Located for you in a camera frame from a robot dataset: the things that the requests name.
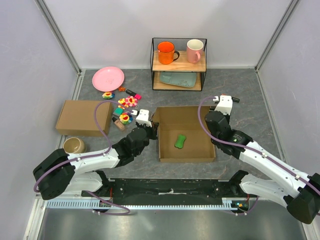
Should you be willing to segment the green black eraser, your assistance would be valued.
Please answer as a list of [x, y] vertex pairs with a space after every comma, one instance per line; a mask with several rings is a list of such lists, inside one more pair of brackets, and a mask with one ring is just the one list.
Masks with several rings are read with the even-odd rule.
[[185, 143], [186, 139], [187, 139], [187, 137], [185, 135], [179, 134], [177, 136], [175, 143], [174, 143], [174, 147], [178, 148], [178, 149], [182, 149], [184, 147], [184, 143]]

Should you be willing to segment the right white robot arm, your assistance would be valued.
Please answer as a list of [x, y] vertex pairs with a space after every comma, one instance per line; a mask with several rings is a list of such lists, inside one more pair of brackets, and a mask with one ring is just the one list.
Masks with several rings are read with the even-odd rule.
[[235, 197], [256, 195], [282, 205], [298, 221], [311, 224], [320, 213], [320, 175], [309, 175], [264, 150], [242, 131], [231, 129], [229, 118], [219, 111], [204, 117], [211, 142], [223, 153], [247, 163], [269, 177], [262, 180], [238, 171], [229, 184]]

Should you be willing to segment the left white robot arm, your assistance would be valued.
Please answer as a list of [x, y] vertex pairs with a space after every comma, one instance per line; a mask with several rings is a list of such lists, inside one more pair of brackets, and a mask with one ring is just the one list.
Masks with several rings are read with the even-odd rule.
[[110, 185], [97, 173], [101, 169], [119, 168], [139, 156], [151, 140], [157, 140], [158, 123], [137, 124], [126, 137], [110, 147], [86, 153], [54, 150], [34, 170], [33, 190], [43, 200], [51, 200], [64, 192], [90, 191], [106, 196]]

